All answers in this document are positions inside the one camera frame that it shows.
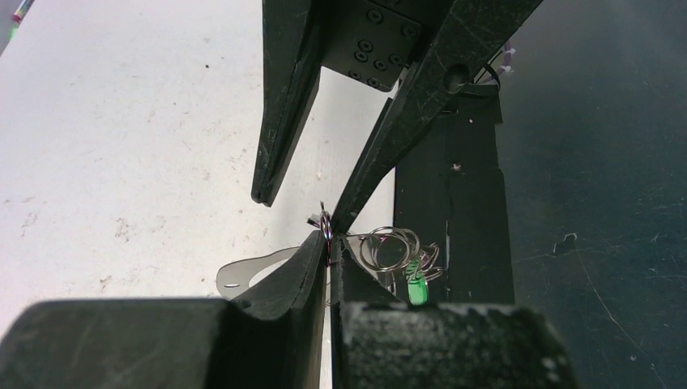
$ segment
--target bolt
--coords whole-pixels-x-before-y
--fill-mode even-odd
[[[366,53],[371,53],[374,47],[372,46],[371,43],[368,41],[360,41],[358,42],[358,47],[361,48],[361,50],[365,51]]]
[[[413,26],[405,25],[401,28],[401,35],[408,39],[417,38],[417,30]]]
[[[377,10],[369,10],[367,13],[367,20],[374,24],[380,24],[384,20],[382,13]]]
[[[377,69],[378,71],[385,71],[386,70],[386,64],[384,61],[375,61],[374,62],[374,68]]]
[[[470,70],[463,64],[453,65],[444,75],[444,88],[454,94],[460,92],[466,83],[470,82]]]
[[[401,56],[398,54],[392,54],[389,56],[389,62],[391,62],[393,65],[401,66],[403,65],[403,58],[401,58]]]
[[[360,62],[367,62],[367,54],[362,51],[356,51],[356,59]]]

